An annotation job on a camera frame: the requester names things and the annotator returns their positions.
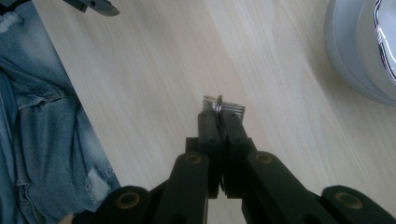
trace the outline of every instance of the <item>white cup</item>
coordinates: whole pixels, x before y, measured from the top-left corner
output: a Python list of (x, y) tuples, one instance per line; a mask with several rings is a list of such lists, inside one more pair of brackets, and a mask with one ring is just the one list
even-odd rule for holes
[(325, 35), (332, 64), (350, 86), (396, 105), (396, 0), (331, 0)]

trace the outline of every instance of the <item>blue denim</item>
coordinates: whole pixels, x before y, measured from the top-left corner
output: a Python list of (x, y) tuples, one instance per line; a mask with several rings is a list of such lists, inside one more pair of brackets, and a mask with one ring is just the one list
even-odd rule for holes
[(11, 84), (0, 70), (0, 223), (24, 223), (14, 187), (16, 175), (10, 131), (16, 117)]
[(120, 184), (31, 2), (0, 18), (0, 70), (18, 108), (10, 132), (24, 218), (95, 211)]

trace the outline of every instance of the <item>wooden table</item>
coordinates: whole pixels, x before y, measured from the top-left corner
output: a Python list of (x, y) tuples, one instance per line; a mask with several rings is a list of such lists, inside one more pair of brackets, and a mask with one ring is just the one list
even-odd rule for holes
[[(348, 87), (328, 59), (329, 0), (61, 0), (36, 8), (122, 185), (152, 189), (197, 136), (203, 96), (247, 107), (244, 126), (310, 190), (360, 190), (396, 216), (396, 109)], [(208, 223), (244, 223), (240, 201)]]

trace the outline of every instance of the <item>metal ring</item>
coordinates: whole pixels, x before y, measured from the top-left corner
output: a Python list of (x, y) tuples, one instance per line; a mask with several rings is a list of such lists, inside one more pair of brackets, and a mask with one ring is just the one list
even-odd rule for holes
[(188, 155), (185, 157), (185, 160), (190, 164), (198, 164), (202, 159), (198, 155)]
[(334, 197), (338, 202), (342, 203), (344, 206), (348, 208), (352, 208), (352, 209), (363, 208), (363, 202), (358, 197), (350, 193), (340, 191), (335, 193)]
[(120, 209), (128, 209), (135, 207), (140, 202), (140, 195), (136, 192), (129, 191), (121, 194), (116, 201), (116, 205)]
[(264, 164), (269, 164), (272, 162), (271, 156), (264, 153), (257, 153), (256, 160)]

